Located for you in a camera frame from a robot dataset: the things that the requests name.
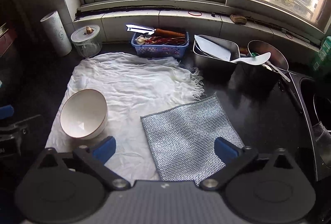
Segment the white ceramic bowl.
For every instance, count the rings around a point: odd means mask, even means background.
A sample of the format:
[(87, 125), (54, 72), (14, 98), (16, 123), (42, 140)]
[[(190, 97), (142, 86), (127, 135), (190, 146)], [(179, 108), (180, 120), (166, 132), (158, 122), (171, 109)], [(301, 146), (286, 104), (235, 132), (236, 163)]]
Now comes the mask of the white ceramic bowl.
[(64, 133), (74, 139), (97, 137), (107, 121), (107, 101), (101, 92), (93, 89), (73, 94), (63, 105), (59, 118)]

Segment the silver mesh scouring cloth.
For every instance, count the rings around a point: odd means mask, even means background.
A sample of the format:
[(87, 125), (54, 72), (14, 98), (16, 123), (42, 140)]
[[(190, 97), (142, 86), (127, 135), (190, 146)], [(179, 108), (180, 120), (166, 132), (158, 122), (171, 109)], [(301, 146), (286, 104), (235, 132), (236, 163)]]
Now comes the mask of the silver mesh scouring cloth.
[(214, 152), (218, 137), (244, 147), (215, 95), (144, 116), (141, 122), (162, 181), (199, 184), (225, 167)]

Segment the steel spoon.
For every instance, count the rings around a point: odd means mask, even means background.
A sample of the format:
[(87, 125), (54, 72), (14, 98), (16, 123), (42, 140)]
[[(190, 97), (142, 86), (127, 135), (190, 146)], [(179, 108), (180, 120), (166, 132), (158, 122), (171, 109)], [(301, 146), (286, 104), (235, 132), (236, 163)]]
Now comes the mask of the steel spoon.
[(265, 62), (265, 65), (271, 67), (274, 71), (276, 71), (281, 77), (287, 82), (291, 82), (291, 80), (276, 66), (274, 66), (270, 61)]

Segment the steel sink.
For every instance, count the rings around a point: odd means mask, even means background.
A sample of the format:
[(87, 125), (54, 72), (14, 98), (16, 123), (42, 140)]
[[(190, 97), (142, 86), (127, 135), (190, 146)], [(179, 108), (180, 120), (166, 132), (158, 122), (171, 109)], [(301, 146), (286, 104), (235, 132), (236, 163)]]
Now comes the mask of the steel sink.
[(296, 158), (314, 181), (330, 176), (330, 97), (323, 97), (311, 77), (288, 72), (280, 84), (303, 121), (302, 142)]

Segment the white rice paddle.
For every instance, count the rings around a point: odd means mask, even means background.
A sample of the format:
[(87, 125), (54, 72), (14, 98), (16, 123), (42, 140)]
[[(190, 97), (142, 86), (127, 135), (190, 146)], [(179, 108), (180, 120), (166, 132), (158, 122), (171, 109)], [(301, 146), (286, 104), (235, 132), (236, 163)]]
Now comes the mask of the white rice paddle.
[(261, 55), (252, 56), (252, 57), (243, 57), (231, 60), (231, 63), (246, 63), (252, 66), (259, 66), (265, 64), (271, 57), (271, 53), (267, 52)]

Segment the red rice cooker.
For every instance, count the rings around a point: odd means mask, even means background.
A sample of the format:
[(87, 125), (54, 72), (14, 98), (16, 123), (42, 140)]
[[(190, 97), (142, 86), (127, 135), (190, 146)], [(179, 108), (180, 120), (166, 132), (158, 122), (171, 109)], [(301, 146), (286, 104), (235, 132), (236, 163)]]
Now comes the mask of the red rice cooker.
[(8, 48), (15, 41), (17, 35), (12, 27), (7, 23), (3, 23), (0, 28), (0, 57), (2, 57)]

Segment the square steel tray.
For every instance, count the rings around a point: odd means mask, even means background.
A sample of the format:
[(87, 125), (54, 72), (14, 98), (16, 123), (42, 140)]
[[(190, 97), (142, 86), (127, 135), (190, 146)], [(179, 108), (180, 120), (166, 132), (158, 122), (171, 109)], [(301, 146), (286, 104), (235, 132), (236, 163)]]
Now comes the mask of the square steel tray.
[(194, 36), (194, 63), (200, 69), (223, 68), (233, 72), (232, 61), (240, 58), (239, 46), (232, 41), (207, 35)]

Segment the white cutting board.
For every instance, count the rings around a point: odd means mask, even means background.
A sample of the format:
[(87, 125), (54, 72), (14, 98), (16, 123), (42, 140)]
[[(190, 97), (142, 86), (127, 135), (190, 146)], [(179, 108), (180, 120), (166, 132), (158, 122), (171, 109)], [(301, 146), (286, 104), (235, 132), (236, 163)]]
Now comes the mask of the white cutting board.
[(198, 35), (195, 35), (195, 41), (202, 52), (226, 62), (230, 61), (231, 52), (223, 46), (217, 45)]

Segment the white paper towel roll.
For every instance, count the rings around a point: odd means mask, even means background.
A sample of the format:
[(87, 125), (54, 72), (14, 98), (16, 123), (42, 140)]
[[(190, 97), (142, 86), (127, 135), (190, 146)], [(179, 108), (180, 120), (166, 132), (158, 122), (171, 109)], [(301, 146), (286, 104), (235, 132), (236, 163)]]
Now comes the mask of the white paper towel roll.
[(59, 56), (65, 56), (72, 50), (71, 42), (65, 32), (58, 11), (44, 16), (40, 23)]

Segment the glass jar with lid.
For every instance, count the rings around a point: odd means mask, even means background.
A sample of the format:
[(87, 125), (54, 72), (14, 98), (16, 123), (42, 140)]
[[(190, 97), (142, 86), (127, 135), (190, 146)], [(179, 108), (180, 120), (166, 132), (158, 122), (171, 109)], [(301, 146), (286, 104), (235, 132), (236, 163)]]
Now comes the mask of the glass jar with lid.
[(78, 54), (84, 58), (96, 56), (102, 49), (98, 25), (84, 26), (71, 34), (71, 41)]

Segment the blue plastic basket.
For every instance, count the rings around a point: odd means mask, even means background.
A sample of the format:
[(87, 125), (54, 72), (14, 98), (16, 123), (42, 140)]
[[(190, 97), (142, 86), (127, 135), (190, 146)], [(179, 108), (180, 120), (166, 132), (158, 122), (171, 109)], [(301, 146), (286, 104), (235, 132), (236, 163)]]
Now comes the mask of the blue plastic basket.
[(134, 33), (131, 38), (131, 45), (140, 57), (164, 58), (172, 56), (175, 59), (182, 59), (190, 42), (188, 32), (185, 37), (161, 37), (147, 36)]

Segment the green dish soap bottle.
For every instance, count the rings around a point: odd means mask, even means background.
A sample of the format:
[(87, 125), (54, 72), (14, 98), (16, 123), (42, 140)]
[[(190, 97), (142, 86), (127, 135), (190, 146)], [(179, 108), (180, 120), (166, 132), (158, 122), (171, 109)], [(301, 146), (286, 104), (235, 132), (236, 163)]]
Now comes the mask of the green dish soap bottle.
[(331, 38), (327, 36), (313, 61), (313, 70), (320, 75), (330, 71)]

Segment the brown scrub sponge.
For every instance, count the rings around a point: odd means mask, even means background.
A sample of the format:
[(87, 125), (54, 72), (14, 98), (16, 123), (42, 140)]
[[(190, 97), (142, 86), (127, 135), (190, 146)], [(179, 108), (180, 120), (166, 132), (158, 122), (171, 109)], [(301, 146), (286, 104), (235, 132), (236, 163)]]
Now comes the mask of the brown scrub sponge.
[(231, 21), (235, 24), (238, 25), (245, 25), (247, 24), (247, 19), (244, 16), (240, 16), (240, 15), (235, 15), (235, 14), (231, 14), (229, 16), (229, 18), (231, 19)]

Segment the red rubber band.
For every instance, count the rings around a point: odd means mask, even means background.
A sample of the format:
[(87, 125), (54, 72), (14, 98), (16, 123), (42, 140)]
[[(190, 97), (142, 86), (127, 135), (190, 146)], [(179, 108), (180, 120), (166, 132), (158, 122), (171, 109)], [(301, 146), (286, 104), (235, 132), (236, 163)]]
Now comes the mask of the red rubber band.
[(200, 11), (188, 11), (188, 14), (195, 17), (200, 17), (203, 15)]

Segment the brown handled peeler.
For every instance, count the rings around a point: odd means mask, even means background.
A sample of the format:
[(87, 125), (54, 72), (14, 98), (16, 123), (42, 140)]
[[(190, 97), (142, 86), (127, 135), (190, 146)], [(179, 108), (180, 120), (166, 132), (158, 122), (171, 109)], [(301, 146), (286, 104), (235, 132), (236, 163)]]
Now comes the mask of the brown handled peeler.
[(147, 26), (140, 26), (140, 25), (133, 25), (133, 24), (126, 24), (127, 31), (140, 33), (143, 35), (157, 35), (162, 37), (185, 37), (186, 35), (180, 32), (156, 29), (154, 27), (147, 27)]

